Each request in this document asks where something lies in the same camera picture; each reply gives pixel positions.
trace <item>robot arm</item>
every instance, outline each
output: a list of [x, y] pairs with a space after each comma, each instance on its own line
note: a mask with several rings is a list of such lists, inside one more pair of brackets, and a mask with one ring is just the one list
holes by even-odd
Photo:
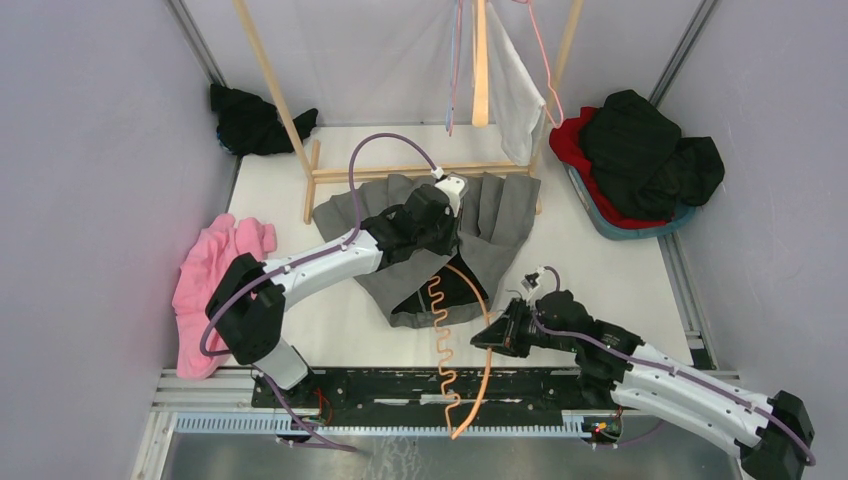
[[531, 346], [574, 352], [591, 403], [639, 409], [689, 430], [740, 458], [756, 479], [798, 479], [813, 464], [814, 431], [799, 398], [784, 391], [769, 398], [677, 362], [593, 319], [569, 291], [538, 298], [541, 273], [525, 277], [527, 299], [513, 299], [472, 345], [514, 357], [526, 357]]
[[309, 367], [281, 338], [283, 314], [289, 308], [344, 279], [406, 261], [420, 249], [451, 255], [466, 182], [441, 170], [433, 175], [438, 178], [435, 185], [418, 187], [405, 204], [363, 220], [320, 247], [264, 263], [250, 254], [237, 257], [206, 307], [207, 316], [214, 318], [246, 285], [266, 277], [250, 289], [251, 295], [240, 296], [218, 314], [213, 324], [236, 361], [255, 364], [281, 388], [291, 389]]

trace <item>white fabric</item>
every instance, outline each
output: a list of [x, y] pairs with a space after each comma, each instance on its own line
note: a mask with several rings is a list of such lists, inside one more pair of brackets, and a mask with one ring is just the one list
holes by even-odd
[[486, 4], [489, 43], [489, 110], [512, 163], [530, 163], [545, 125], [545, 99], [515, 51], [495, 7]]

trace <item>pink hanger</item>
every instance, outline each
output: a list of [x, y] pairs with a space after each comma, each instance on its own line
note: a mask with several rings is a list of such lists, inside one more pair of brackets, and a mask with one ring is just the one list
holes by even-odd
[[542, 60], [545, 61], [545, 73], [548, 75], [548, 90], [554, 94], [554, 100], [556, 100], [557, 109], [559, 110], [559, 122], [554, 121], [554, 117], [551, 115], [551, 111], [548, 110], [547, 104], [545, 104], [545, 113], [548, 114], [548, 119], [551, 121], [554, 128], [559, 128], [565, 120], [565, 115], [562, 112], [562, 104], [559, 101], [559, 95], [556, 93], [554, 87], [551, 86], [551, 66], [548, 63], [548, 54], [545, 53], [545, 44], [542, 42], [542, 34], [539, 33], [539, 25], [536, 24], [536, 15], [533, 13], [533, 0], [512, 1], [522, 5], [527, 5], [527, 10], [530, 12], [530, 21], [533, 23], [533, 30], [536, 32], [536, 40], [539, 42], [539, 48], [542, 50]]
[[452, 35], [451, 48], [453, 49], [453, 74], [451, 75], [451, 98], [448, 115], [448, 136], [453, 135], [453, 114], [454, 106], [456, 105], [456, 84], [459, 80], [459, 52], [462, 43], [462, 2], [456, 0], [456, 24], [454, 25], [454, 34]]

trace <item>white table surface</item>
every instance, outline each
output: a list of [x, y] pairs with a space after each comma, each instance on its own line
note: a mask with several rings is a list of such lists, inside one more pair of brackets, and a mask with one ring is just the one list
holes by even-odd
[[[441, 126], [324, 127], [321, 168], [346, 167], [353, 147], [380, 131], [404, 134], [438, 163], [503, 161], [497, 131], [458, 126], [447, 137]], [[311, 151], [311, 140], [305, 145]], [[564, 288], [574, 292], [595, 318], [616, 323], [642, 336], [673, 358], [692, 363], [680, 314], [655, 239], [616, 242], [601, 237], [583, 210], [577, 194], [553, 152], [545, 145], [537, 176], [542, 180], [543, 212], [530, 238], [501, 282], [494, 310], [503, 309], [525, 273], [552, 265]], [[357, 166], [403, 165], [421, 162], [410, 147], [392, 139], [366, 146]], [[346, 184], [318, 185], [315, 205], [344, 193]], [[315, 225], [302, 220], [306, 180], [293, 155], [247, 156], [238, 175], [229, 212], [237, 219], [256, 217], [277, 231], [277, 251], [284, 257], [323, 242]], [[469, 344], [484, 326], [483, 319], [451, 326], [451, 366], [482, 366], [485, 352]], [[342, 281], [293, 306], [283, 321], [283, 336], [311, 366], [433, 367], [438, 362], [433, 329], [392, 328], [377, 305], [355, 280]], [[231, 358], [228, 364], [234, 365]], [[526, 359], [495, 355], [494, 366], [574, 366], [570, 353], [534, 348]]]

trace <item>black jacket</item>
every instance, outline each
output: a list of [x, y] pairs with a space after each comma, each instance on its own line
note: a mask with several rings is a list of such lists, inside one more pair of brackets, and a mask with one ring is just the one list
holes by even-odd
[[[258, 95], [212, 84], [212, 111], [218, 114], [218, 141], [233, 155], [292, 153], [294, 145], [277, 116], [277, 107]], [[318, 110], [310, 109], [294, 119], [301, 140], [309, 138]]]
[[633, 90], [607, 97], [580, 131], [580, 147], [601, 192], [639, 220], [670, 220], [678, 201], [703, 205], [724, 178], [711, 138], [681, 138], [680, 127]]

